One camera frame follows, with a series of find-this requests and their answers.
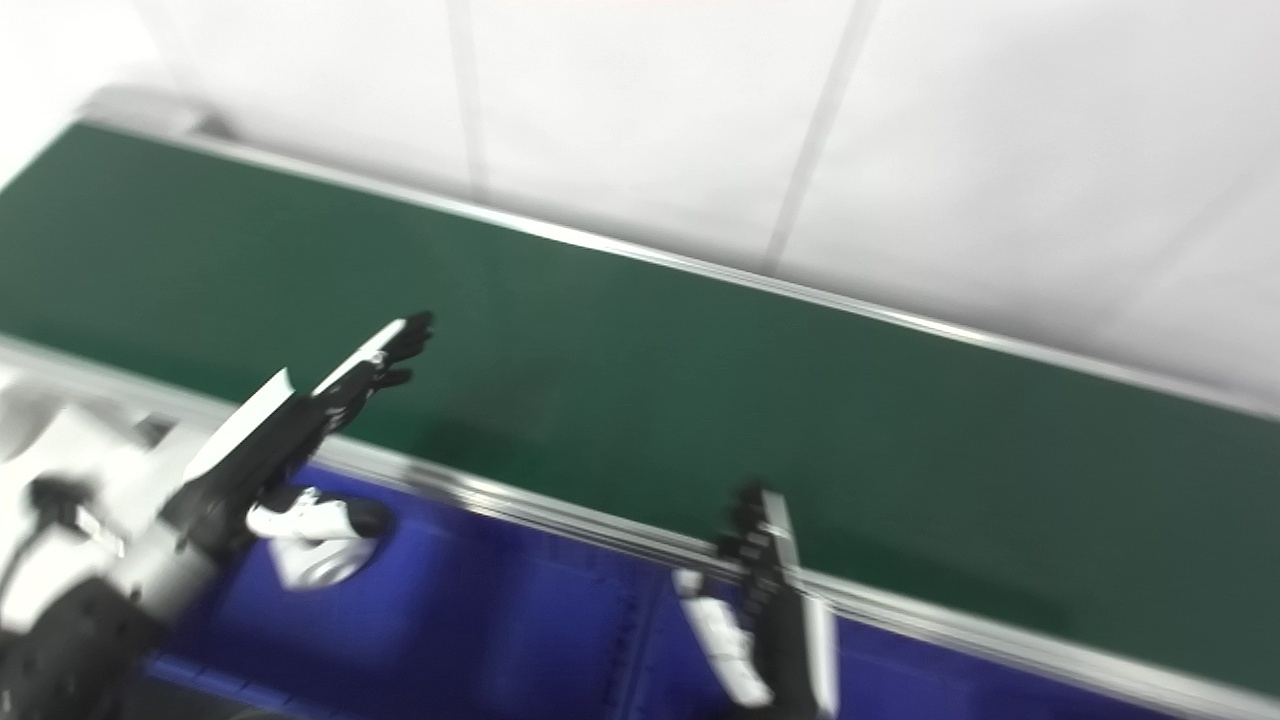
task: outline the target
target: white wall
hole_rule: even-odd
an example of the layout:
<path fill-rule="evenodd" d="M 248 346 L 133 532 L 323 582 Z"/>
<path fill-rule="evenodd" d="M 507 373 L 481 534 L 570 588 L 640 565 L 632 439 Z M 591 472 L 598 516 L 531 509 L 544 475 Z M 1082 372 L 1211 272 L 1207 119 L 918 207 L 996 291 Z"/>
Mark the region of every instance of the white wall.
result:
<path fill-rule="evenodd" d="M 128 0 L 0 0 L 0 186 L 109 82 L 175 90 Z"/>
<path fill-rule="evenodd" d="M 104 1 L 37 73 L 141 23 L 252 142 L 1280 407 L 1272 0 Z"/>

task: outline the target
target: green conveyor belt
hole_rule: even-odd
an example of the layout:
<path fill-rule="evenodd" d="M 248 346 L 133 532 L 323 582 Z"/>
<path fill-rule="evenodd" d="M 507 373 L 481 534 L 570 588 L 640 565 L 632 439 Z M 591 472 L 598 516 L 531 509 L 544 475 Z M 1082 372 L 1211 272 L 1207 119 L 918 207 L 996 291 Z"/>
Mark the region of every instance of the green conveyor belt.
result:
<path fill-rule="evenodd" d="M 1280 425 L 77 126 L 0 193 L 0 332 L 241 400 L 428 307 L 360 438 L 1280 694 Z"/>

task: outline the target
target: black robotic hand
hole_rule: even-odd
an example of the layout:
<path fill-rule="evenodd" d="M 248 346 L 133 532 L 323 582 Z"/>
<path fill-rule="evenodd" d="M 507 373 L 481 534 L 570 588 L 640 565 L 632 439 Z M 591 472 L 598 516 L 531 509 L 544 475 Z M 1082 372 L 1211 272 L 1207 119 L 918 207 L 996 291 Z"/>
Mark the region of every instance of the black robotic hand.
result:
<path fill-rule="evenodd" d="M 5 643 L 0 720 L 86 720 L 169 625 L 252 543 L 253 503 L 283 484 L 324 437 L 379 389 L 408 382 L 398 363 L 421 352 L 430 314 L 393 320 L 311 393 L 280 370 L 209 438 L 184 484 L 102 577 L 50 603 L 29 632 Z"/>
<path fill-rule="evenodd" d="M 829 606 L 800 579 L 782 496 L 750 483 L 730 511 L 733 534 L 719 556 L 739 564 L 739 609 L 692 570 L 676 571 L 699 644 L 735 703 L 732 717 L 829 720 L 836 716 L 837 641 Z"/>

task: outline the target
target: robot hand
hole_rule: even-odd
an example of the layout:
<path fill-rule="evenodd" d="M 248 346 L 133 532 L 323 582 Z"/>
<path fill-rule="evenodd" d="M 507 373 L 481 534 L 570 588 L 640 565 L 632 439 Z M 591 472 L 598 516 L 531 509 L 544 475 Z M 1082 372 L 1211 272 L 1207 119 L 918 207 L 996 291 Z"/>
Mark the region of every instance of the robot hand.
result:
<path fill-rule="evenodd" d="M 833 719 L 835 619 L 800 580 L 786 502 L 753 483 L 739 492 L 730 519 L 735 534 L 718 550 L 744 570 L 741 609 L 716 597 L 701 573 L 676 570 L 675 584 L 703 653 L 737 706 L 733 717 Z"/>
<path fill-rule="evenodd" d="M 109 706 L 137 660 L 255 539 L 247 515 L 326 434 L 379 389 L 404 383 L 397 363 L 430 337 L 426 313 L 379 331 L 311 393 L 280 370 L 196 454 L 183 486 L 101 577 L 45 607 L 0 662 L 0 720 L 86 720 Z"/>

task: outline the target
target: blue plastic tray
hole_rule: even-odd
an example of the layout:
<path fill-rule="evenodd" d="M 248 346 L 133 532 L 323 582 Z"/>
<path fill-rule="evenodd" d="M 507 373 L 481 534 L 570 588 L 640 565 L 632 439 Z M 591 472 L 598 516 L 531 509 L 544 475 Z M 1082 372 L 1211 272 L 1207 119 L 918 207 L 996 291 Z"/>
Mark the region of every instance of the blue plastic tray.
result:
<path fill-rule="evenodd" d="M 398 523 L 349 580 L 287 592 L 256 547 L 152 673 L 298 717 L 704 720 L 730 710 L 669 569 L 308 468 Z M 1158 714 L 842 620 L 841 717 Z"/>

